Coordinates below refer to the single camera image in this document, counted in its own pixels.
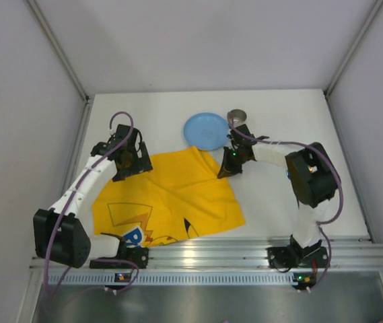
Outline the light blue plastic plate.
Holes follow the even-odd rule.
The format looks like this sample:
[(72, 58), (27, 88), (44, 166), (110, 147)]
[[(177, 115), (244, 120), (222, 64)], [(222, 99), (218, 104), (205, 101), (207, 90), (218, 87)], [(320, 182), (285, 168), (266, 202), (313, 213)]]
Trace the light blue plastic plate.
[(218, 114), (202, 112), (191, 116), (184, 124), (183, 135), (189, 146), (213, 151), (228, 141), (228, 122)]

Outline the yellow printed cloth mat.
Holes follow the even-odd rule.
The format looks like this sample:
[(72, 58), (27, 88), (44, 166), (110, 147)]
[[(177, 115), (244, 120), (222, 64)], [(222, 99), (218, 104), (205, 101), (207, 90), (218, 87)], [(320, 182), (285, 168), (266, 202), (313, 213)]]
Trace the yellow printed cloth mat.
[(151, 157), (153, 169), (109, 182), (93, 204), (94, 231), (151, 248), (218, 234), (246, 223), (227, 179), (206, 151)]

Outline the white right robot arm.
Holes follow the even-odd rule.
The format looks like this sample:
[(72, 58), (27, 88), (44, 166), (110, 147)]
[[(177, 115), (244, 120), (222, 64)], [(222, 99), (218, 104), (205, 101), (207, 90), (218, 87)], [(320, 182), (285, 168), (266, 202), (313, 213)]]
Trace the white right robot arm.
[(224, 147), (218, 178), (242, 173), (246, 162), (265, 162), (283, 168), (298, 205), (298, 220), (289, 243), (267, 250), (269, 266), (286, 273), (293, 268), (327, 268), (332, 250), (322, 231), (328, 222), (323, 208), (342, 192), (341, 179), (319, 142), (303, 144), (255, 137), (245, 124), (232, 126), (231, 145)]

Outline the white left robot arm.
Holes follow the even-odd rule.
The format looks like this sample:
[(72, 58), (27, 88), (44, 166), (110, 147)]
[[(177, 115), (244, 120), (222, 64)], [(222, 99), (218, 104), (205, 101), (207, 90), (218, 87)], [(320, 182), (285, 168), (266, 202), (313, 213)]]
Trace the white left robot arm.
[(95, 232), (92, 206), (110, 182), (148, 172), (152, 164), (141, 132), (120, 124), (106, 142), (91, 150), (83, 170), (62, 197), (33, 217), (36, 255), (65, 266), (91, 267), (127, 257), (129, 248), (117, 234)]

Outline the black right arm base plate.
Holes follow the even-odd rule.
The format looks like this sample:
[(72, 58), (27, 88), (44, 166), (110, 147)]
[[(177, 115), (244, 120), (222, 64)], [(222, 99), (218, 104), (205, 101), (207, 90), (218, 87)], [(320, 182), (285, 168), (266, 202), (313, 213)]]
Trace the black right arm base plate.
[(269, 267), (273, 269), (324, 268), (328, 264), (328, 252), (325, 247), (298, 248), (291, 246), (271, 247), (267, 249)]

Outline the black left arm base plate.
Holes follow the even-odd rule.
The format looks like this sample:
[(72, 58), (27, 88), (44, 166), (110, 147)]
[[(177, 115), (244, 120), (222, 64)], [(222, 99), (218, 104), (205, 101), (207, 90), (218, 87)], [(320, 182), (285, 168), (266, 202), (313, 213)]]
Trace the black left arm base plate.
[(113, 258), (99, 258), (91, 260), (91, 269), (124, 269), (133, 268), (132, 263), (138, 269), (145, 269), (149, 260), (148, 248), (122, 248)]

